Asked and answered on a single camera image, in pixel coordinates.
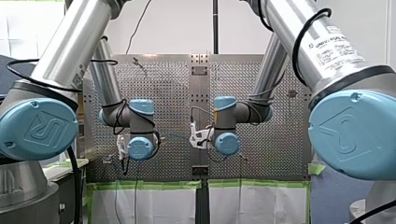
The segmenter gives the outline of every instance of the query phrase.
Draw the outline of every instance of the wire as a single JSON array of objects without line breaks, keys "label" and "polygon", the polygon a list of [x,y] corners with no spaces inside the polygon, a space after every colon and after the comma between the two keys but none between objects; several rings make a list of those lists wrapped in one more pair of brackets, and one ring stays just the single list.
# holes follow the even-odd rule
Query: wire
[{"label": "wire", "polygon": [[117,209],[117,198],[118,198],[118,192],[119,192],[119,189],[118,189],[119,182],[120,182],[119,180],[116,182],[116,196],[115,196],[116,199],[114,200],[114,210],[116,210],[117,220],[119,221],[120,224],[122,224],[120,216],[119,216],[119,211]]},{"label": "wire", "polygon": [[91,63],[111,63],[110,65],[117,65],[119,62],[116,60],[111,60],[111,59],[106,59],[106,60],[97,60],[97,59],[92,59]]},{"label": "wire", "polygon": [[[60,86],[51,85],[51,84],[46,83],[46,82],[38,81],[38,80],[36,80],[34,78],[26,76],[25,74],[17,71],[15,68],[12,67],[12,65],[19,64],[19,63],[38,63],[38,62],[39,62],[39,59],[13,60],[13,61],[7,63],[6,68],[7,68],[7,70],[9,72],[13,73],[17,77],[20,77],[22,79],[26,79],[26,80],[28,80],[28,81],[36,84],[36,85],[40,85],[42,87],[53,88],[53,89],[59,90],[59,91],[82,92],[82,90],[64,88],[64,87],[60,87]],[[91,62],[94,62],[94,63],[112,63],[111,65],[118,64],[118,62],[115,61],[115,60],[91,60]]]},{"label": "wire", "polygon": [[295,40],[294,47],[293,47],[293,52],[291,54],[293,71],[294,71],[294,75],[305,86],[306,86],[306,83],[305,83],[303,77],[301,76],[300,66],[298,64],[298,53],[299,53],[299,50],[300,50],[301,42],[303,41],[305,33],[309,30],[309,28],[314,23],[314,21],[316,21],[317,19],[321,18],[322,16],[330,17],[331,15],[332,15],[332,10],[327,8],[327,7],[319,10],[311,18],[309,18],[309,20],[306,21],[306,23],[304,24],[303,28],[301,29],[300,33],[297,35],[297,38]]},{"label": "wire", "polygon": [[392,201],[392,202],[390,202],[390,203],[386,203],[386,204],[384,204],[384,205],[381,205],[381,206],[379,206],[379,207],[377,207],[377,208],[371,210],[370,212],[368,212],[368,213],[366,213],[366,214],[364,214],[364,215],[362,215],[362,216],[356,218],[356,219],[353,220],[350,224],[361,224],[361,222],[362,222],[364,219],[367,219],[367,218],[369,218],[369,217],[372,217],[372,216],[374,216],[374,215],[376,215],[376,214],[378,214],[378,213],[380,213],[380,212],[383,212],[383,211],[385,211],[385,210],[387,210],[387,209],[390,209],[391,207],[394,207],[394,206],[396,206],[396,200],[394,200],[394,201]]},{"label": "wire", "polygon": [[221,163],[221,162],[224,162],[224,161],[226,161],[227,159],[228,159],[228,157],[227,156],[225,156],[225,157],[223,157],[221,160],[215,160],[211,155],[210,155],[210,153],[209,153],[209,148],[207,147],[207,145],[209,145],[208,143],[209,142],[211,142],[210,141],[210,138],[209,138],[209,136],[210,136],[210,132],[212,131],[212,128],[211,127],[209,127],[209,132],[207,133],[207,138],[206,138],[206,154],[207,154],[207,157],[211,160],[211,161],[213,161],[214,163]]},{"label": "wire", "polygon": [[117,114],[116,114],[116,121],[114,122],[114,125],[113,125],[113,134],[114,134],[114,135],[119,135],[120,133],[122,133],[122,132],[125,130],[125,127],[122,127],[121,130],[119,130],[119,131],[117,132],[117,126],[118,126],[118,125],[121,126],[121,124],[120,124],[120,117],[122,116],[122,112],[123,112],[123,110],[125,109],[125,107],[128,105],[127,102],[126,102],[126,99],[123,99],[122,101],[123,101],[123,106],[120,107],[119,110],[117,111]]},{"label": "wire", "polygon": [[137,113],[134,110],[131,110],[132,112],[134,112],[139,118],[144,119],[145,121],[147,121],[148,123],[150,123],[152,125],[153,128],[155,128],[155,123],[154,121],[152,121],[151,119],[146,118],[145,116],[141,115],[140,113]]},{"label": "wire", "polygon": [[263,121],[262,114],[259,112],[259,110],[256,107],[254,107],[253,105],[250,105],[250,104],[248,104],[246,102],[238,101],[238,103],[246,105],[249,109],[253,110],[256,113],[256,115],[259,117],[259,121],[260,122],[258,122],[258,123],[250,123],[250,124],[253,125],[253,126],[259,126],[260,123]]},{"label": "wire", "polygon": [[200,110],[200,111],[206,113],[207,115],[209,115],[210,117],[213,116],[212,113],[210,113],[209,111],[207,111],[205,109],[202,109],[201,107],[195,106],[195,105],[191,107],[191,115],[192,115],[192,112],[193,112],[194,109]]},{"label": "wire", "polygon": [[274,90],[277,86],[279,86],[279,84],[282,82],[283,78],[285,77],[285,74],[286,74],[286,73],[284,72],[284,73],[282,74],[282,76],[279,78],[279,80],[274,84],[274,86],[271,87],[271,89],[269,89],[269,90],[267,90],[267,91],[262,91],[262,92],[257,93],[257,94],[250,94],[248,97],[261,97],[261,96],[263,96],[264,94],[273,91],[273,90]]},{"label": "wire", "polygon": [[139,181],[139,175],[140,175],[140,164],[141,162],[139,161],[137,163],[136,180],[134,183],[134,224],[137,224],[137,183]]},{"label": "wire", "polygon": [[157,153],[158,153],[158,151],[160,150],[160,147],[161,147],[161,136],[160,136],[160,133],[154,130],[154,134],[155,134],[155,136],[157,137],[157,141],[158,141],[158,142],[157,142],[157,148],[156,148],[155,151],[151,154],[151,156],[149,156],[149,157],[146,159],[146,161],[148,161],[148,160],[154,158],[154,157],[157,155]]},{"label": "wire", "polygon": [[146,3],[145,9],[143,10],[142,15],[140,16],[139,21],[137,22],[136,28],[134,28],[134,33],[133,33],[133,34],[131,35],[131,37],[129,38],[129,44],[128,44],[128,48],[127,48],[125,54],[128,54],[129,49],[131,48],[132,39],[134,39],[134,36],[136,35],[137,30],[139,29],[140,22],[143,20],[143,17],[145,16],[146,11],[147,11],[147,9],[148,9],[149,4],[151,3],[151,1],[152,1],[152,0],[148,0],[148,2]]},{"label": "wire", "polygon": [[262,21],[262,25],[264,25],[264,27],[269,31],[273,32],[273,28],[264,20],[264,15],[262,15],[262,0],[257,0],[257,3],[259,4],[259,17]]},{"label": "wire", "polygon": [[77,159],[74,155],[73,148],[70,146],[67,148],[67,154],[70,158],[70,163],[72,164],[72,170],[74,175],[75,181],[75,216],[74,216],[74,223],[79,223],[79,215],[81,212],[81,177],[79,174]]}]

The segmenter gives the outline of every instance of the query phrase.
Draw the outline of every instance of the white cloth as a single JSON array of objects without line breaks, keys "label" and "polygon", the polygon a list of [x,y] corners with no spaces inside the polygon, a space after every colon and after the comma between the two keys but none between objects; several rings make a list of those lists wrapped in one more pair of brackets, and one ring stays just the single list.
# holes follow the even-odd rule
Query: white cloth
[{"label": "white cloth", "polygon": [[307,188],[261,186],[211,188],[211,223],[305,224]]},{"label": "white cloth", "polygon": [[[196,189],[138,189],[136,213],[138,224],[195,224]],[[98,190],[92,195],[93,224],[134,224],[134,189]]]}]

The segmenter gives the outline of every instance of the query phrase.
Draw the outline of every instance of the perforated metal panel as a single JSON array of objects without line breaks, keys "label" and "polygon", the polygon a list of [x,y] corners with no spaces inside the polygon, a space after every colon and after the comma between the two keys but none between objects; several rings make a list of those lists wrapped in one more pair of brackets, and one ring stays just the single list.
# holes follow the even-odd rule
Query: perforated metal panel
[{"label": "perforated metal panel", "polygon": [[[219,95],[247,99],[262,55],[122,55],[115,59],[120,62],[116,72],[123,96],[128,100],[154,100],[156,129],[166,138],[158,155],[142,162],[139,179],[175,181],[192,179],[191,167],[207,162],[205,151],[199,153],[189,143],[191,106],[211,108]],[[197,64],[208,66],[208,74],[192,76],[191,69]],[[297,96],[290,98],[290,91],[296,91]],[[304,122],[308,116],[307,98],[305,88],[289,67],[276,89],[271,121],[258,127],[237,126],[245,160],[233,156],[222,163],[209,162],[209,178],[304,179],[310,158]],[[136,162],[131,161],[127,176],[121,174],[117,137],[112,128],[97,119],[101,106],[89,74],[84,77],[84,99],[86,155],[91,161],[88,181],[135,179]],[[201,119],[197,120],[201,128],[209,124],[205,115],[196,118]],[[216,160],[221,159],[215,150],[210,153]]]},{"label": "perforated metal panel", "polygon": [[[254,86],[262,56],[210,55],[210,99],[232,95],[246,100]],[[295,98],[289,97],[296,91]],[[303,179],[309,161],[306,143],[308,97],[306,88],[294,77],[288,66],[282,83],[276,88],[274,116],[260,126],[238,124],[241,156],[232,156],[224,162],[210,162],[209,178],[251,177],[265,179]],[[213,158],[222,157],[212,151]]]},{"label": "perforated metal panel", "polygon": [[[143,66],[134,64],[136,58]],[[191,179],[191,156],[188,141],[189,129],[189,73],[190,56],[156,56],[142,55],[117,56],[119,61],[116,73],[122,96],[126,99],[149,98],[154,101],[156,130],[165,140],[158,154],[140,165],[139,179],[183,180]],[[91,92],[90,102],[86,102],[86,113],[91,116],[86,127],[92,133],[93,147],[88,147],[92,161],[89,165],[88,178],[92,181],[115,179],[135,179],[137,163],[130,161],[129,173],[122,176],[117,156],[117,137],[112,128],[101,124],[97,115],[101,109],[96,89],[91,82],[84,90],[85,96]]]}]

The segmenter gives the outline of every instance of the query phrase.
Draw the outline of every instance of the robotic arm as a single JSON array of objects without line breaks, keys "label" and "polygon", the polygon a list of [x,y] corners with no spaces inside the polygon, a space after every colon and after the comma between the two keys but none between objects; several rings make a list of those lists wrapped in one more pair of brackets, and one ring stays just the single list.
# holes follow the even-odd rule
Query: robotic arm
[{"label": "robotic arm", "polygon": [[396,178],[394,71],[366,62],[332,24],[331,11],[319,10],[313,0],[262,0],[252,5],[254,11],[258,7],[274,30],[261,72],[247,102],[215,99],[210,143],[224,155],[234,154],[240,145],[236,123],[271,118],[273,89],[289,55],[297,78],[313,92],[308,132],[319,156],[355,178]]},{"label": "robotic arm", "polygon": [[98,90],[102,110],[99,120],[110,127],[130,128],[126,154],[136,161],[149,159],[158,149],[161,137],[154,130],[154,103],[148,99],[122,100],[116,73],[111,64],[96,63],[111,57],[107,38],[102,37],[93,54],[92,78]]},{"label": "robotic arm", "polygon": [[92,76],[103,110],[100,120],[111,127],[130,128],[128,154],[149,158],[160,143],[154,132],[154,106],[146,99],[122,100],[110,51],[102,34],[125,1],[81,0],[68,9],[30,76],[17,81],[0,106],[0,155],[15,161],[40,161],[65,151],[78,133],[75,92],[92,58]]}]

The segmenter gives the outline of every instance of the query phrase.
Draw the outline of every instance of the label sticker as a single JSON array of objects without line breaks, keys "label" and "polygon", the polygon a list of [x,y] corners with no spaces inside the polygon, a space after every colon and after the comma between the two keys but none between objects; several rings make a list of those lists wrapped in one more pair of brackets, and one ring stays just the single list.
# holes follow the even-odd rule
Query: label sticker
[{"label": "label sticker", "polygon": [[332,33],[332,34],[341,34],[341,30],[340,28],[336,27],[336,26],[328,26],[327,30]]},{"label": "label sticker", "polygon": [[85,66],[80,64],[79,67],[76,69],[76,74],[73,77],[71,86],[75,89],[82,90],[82,79],[85,73]]},{"label": "label sticker", "polygon": [[364,62],[347,38],[341,34],[321,37],[308,45],[310,53],[315,55],[318,65],[325,71],[333,71],[346,63]]}]

